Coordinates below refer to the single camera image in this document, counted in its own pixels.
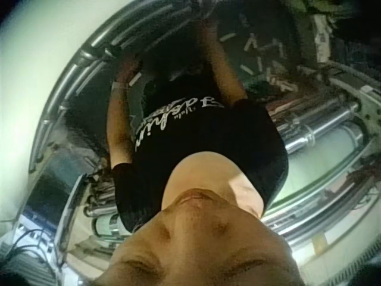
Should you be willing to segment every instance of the black cable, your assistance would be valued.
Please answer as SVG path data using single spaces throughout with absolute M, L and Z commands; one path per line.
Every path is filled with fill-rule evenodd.
M 41 248 L 40 246 L 40 239 L 39 239 L 39 243 L 38 244 L 29 244 L 29 245 L 23 245 L 23 246 L 20 246 L 20 247 L 17 247 L 17 244 L 28 234 L 32 233 L 32 232 L 41 232 L 41 236 L 40 236 L 40 239 L 42 237 L 42 234 L 46 234 L 49 238 L 50 238 L 50 242 L 53 241 L 52 237 L 50 236 L 49 233 L 47 233 L 44 229 L 31 229 L 31 230 L 28 230 L 26 231 L 25 233 L 23 233 L 17 240 L 16 242 L 12 245 L 11 249 L 9 250 L 9 252 L 5 255 L 4 257 L 4 260 L 1 261 L 0 263 L 0 268 L 4 267 L 6 264 L 8 264 L 13 258 L 15 258 L 15 256 L 18 256 L 19 254 L 21 253 L 25 253 L 25 252 L 31 252 L 33 254 L 35 254 L 41 261 L 43 261 L 51 275 L 53 276 L 53 278 L 55 279 L 57 285 L 61 285 L 60 283 L 60 280 L 58 279 L 57 277 L 57 274 L 55 273 L 55 271 L 53 270 L 52 266 L 50 265 L 49 261 L 48 261 L 48 258 L 46 256 L 46 253 L 44 252 L 44 250 Z M 36 247 L 37 249 L 39 249 L 44 258 L 36 251 L 34 250 L 31 250 L 31 249 L 28 249 L 30 247 Z M 53 242 L 53 249 L 54 249 L 54 253 L 55 253 L 55 257 L 56 259 L 58 258 L 57 256 L 57 249 L 55 248 L 55 245 L 54 245 L 54 242 Z

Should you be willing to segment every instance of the neck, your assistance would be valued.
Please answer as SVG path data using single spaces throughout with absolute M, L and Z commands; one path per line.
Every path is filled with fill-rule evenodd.
M 263 200 L 257 190 L 237 165 L 223 155 L 201 152 L 183 159 L 167 182 L 162 209 L 193 188 L 209 189 L 255 217 L 263 213 Z

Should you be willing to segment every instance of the wristband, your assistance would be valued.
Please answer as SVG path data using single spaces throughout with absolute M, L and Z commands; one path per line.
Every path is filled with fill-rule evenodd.
M 111 91 L 114 89 L 124 89 L 127 90 L 127 84 L 121 83 L 121 82 L 113 82 L 113 85 L 111 87 Z

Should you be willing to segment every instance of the lips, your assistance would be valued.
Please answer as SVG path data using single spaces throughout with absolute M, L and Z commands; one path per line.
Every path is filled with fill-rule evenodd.
M 187 191 L 177 198 L 176 204 L 180 205 L 189 200 L 212 200 L 212 198 L 202 191 Z

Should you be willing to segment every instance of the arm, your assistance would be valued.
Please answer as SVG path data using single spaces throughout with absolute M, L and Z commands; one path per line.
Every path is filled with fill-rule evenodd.
M 117 86 L 111 91 L 107 113 L 107 142 L 111 168 L 120 163 L 132 162 L 133 143 L 130 139 L 127 83 L 135 68 L 136 64 L 131 61 L 123 63 L 122 70 L 115 79 Z
M 202 23 L 201 26 L 201 44 L 205 56 L 212 66 L 224 103 L 232 106 L 236 101 L 247 98 L 246 91 L 225 57 L 224 49 L 217 39 L 216 27 L 208 23 Z

